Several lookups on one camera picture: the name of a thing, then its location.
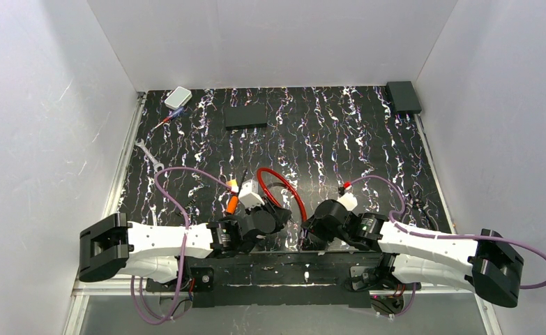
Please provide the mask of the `brass padlock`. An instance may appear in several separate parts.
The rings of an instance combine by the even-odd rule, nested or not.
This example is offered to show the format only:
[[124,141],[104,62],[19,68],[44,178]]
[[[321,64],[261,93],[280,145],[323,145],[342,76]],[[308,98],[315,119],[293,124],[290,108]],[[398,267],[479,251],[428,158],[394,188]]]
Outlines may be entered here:
[[238,188],[238,182],[236,179],[230,179],[226,182],[226,185],[228,185],[230,188]]

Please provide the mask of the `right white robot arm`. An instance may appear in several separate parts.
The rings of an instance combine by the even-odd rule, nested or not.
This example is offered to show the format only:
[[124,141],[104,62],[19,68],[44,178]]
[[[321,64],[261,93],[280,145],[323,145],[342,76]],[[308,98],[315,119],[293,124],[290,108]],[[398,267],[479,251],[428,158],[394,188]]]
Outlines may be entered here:
[[382,273],[402,284],[431,283],[473,292],[506,308],[518,305],[523,257],[493,230],[475,237],[448,234],[355,214],[351,200],[325,200],[301,226],[315,237],[340,239],[388,258]]

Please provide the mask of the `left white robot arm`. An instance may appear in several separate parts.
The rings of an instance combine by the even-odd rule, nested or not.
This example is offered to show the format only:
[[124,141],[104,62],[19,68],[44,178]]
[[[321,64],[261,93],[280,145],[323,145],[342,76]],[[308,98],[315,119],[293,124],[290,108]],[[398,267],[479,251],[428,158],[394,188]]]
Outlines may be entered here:
[[249,253],[290,218],[290,210],[269,203],[245,216],[188,227],[134,223],[125,213],[114,213],[80,232],[78,279],[95,283],[123,274],[168,283],[179,276],[186,258]]

